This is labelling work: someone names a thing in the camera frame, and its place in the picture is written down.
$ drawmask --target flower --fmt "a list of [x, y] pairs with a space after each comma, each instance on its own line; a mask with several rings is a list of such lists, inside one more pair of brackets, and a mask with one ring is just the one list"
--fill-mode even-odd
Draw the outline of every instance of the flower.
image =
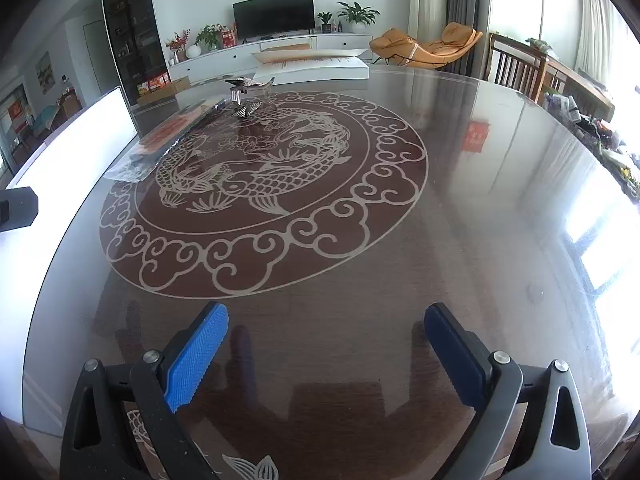
[[177, 50], [177, 51], [184, 50], [185, 47], [187, 46], [187, 40], [189, 39], [190, 32], [191, 32], [190, 28], [188, 28], [187, 30], [183, 30], [181, 36], [176, 32], [174, 34], [174, 38], [172, 40], [167, 41], [165, 43], [165, 46], [167, 46], [171, 50]]

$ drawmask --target dining table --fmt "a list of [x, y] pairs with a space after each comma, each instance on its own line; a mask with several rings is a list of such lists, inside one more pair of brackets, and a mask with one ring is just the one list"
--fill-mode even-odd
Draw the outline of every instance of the dining table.
[[57, 468], [84, 362], [135, 362], [218, 301], [228, 332], [176, 417], [221, 479], [260, 465], [272, 480], [428, 479], [474, 416], [424, 336], [442, 302], [491, 351], [568, 363], [596, 468], [640, 408], [639, 223], [513, 89], [387, 66], [274, 86], [248, 117], [199, 122], [143, 180], [102, 177], [86, 196], [35, 303], [23, 424]]

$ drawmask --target tv stand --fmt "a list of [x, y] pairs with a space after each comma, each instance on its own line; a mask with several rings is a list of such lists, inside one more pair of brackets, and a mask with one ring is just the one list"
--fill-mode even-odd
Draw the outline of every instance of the tv stand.
[[188, 76], [191, 84], [222, 75], [249, 75], [260, 66], [260, 62], [252, 54], [257, 54], [268, 48], [301, 43], [308, 44], [311, 49], [366, 48], [367, 51], [360, 56], [360, 59], [371, 63], [372, 54], [368, 48], [369, 41], [372, 39], [373, 36], [370, 34], [332, 32], [331, 34], [302, 34], [272, 40], [248, 41], [181, 61], [168, 67], [168, 72], [172, 81]]

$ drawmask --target orange lounge chair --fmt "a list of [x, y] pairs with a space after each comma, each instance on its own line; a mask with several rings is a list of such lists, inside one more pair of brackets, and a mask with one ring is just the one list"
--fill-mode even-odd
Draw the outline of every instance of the orange lounge chair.
[[380, 38], [369, 42], [371, 51], [378, 59], [398, 66], [439, 68], [464, 56], [482, 38], [478, 32], [466, 25], [451, 22], [444, 28], [442, 37], [431, 43], [420, 44], [397, 28], [386, 31]]

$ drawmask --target white vase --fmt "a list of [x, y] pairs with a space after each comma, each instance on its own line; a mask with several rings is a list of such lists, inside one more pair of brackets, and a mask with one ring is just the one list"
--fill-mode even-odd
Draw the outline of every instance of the white vase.
[[191, 45], [187, 49], [187, 57], [189, 59], [193, 59], [194, 57], [198, 57], [200, 54], [202, 54], [202, 49], [200, 48], [199, 45]]
[[367, 25], [365, 25], [363, 22], [359, 22], [359, 23], [351, 23], [351, 31], [354, 34], [364, 34], [364, 31], [366, 30]]

